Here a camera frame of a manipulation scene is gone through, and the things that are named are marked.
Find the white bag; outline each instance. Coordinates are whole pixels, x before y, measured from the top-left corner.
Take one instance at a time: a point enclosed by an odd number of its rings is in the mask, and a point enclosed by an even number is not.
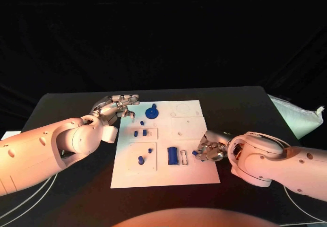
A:
[[[292,130],[293,135],[299,139],[322,124],[323,120],[321,112],[323,107],[318,107],[316,111],[308,111],[300,109],[287,101],[270,95],[269,98]]]

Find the white board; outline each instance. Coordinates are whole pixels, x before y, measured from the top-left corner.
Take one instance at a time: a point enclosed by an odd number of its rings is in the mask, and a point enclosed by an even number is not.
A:
[[[151,120],[145,110],[152,103],[158,117]],[[140,102],[127,109],[135,112],[135,119],[120,119],[110,188],[220,183],[214,162],[201,162],[191,154],[207,130],[200,102]],[[168,147],[176,147],[178,165],[168,165]],[[181,164],[182,150],[187,165]],[[143,157],[142,165],[138,156]]]

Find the blue circular knob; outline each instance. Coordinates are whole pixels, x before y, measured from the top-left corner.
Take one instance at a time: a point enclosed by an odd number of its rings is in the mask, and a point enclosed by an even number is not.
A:
[[[145,116],[148,119],[153,119],[158,116],[158,110],[155,104],[145,110]]]
[[[142,158],[142,156],[138,157],[138,164],[139,164],[139,165],[143,164],[143,158]]]

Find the circular cutout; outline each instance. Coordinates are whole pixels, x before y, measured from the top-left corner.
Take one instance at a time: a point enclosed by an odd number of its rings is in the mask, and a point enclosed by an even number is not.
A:
[[[188,106],[185,104],[179,104],[176,106],[176,111],[181,113],[181,114],[187,114],[188,113]]]
[[[8,150],[8,156],[14,157],[14,150],[12,149]]]

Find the robotic hand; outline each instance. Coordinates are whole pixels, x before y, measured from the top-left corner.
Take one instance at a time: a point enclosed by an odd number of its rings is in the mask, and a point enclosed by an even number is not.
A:
[[[201,161],[227,157],[231,174],[254,186],[267,187],[274,180],[295,193],[327,201],[325,150],[290,147],[256,132],[233,137],[225,132],[207,131],[194,155]]]
[[[70,118],[0,141],[0,196],[40,183],[83,159],[100,140],[113,143],[117,117],[129,116],[126,105],[138,105],[138,95],[106,96],[89,115]]]

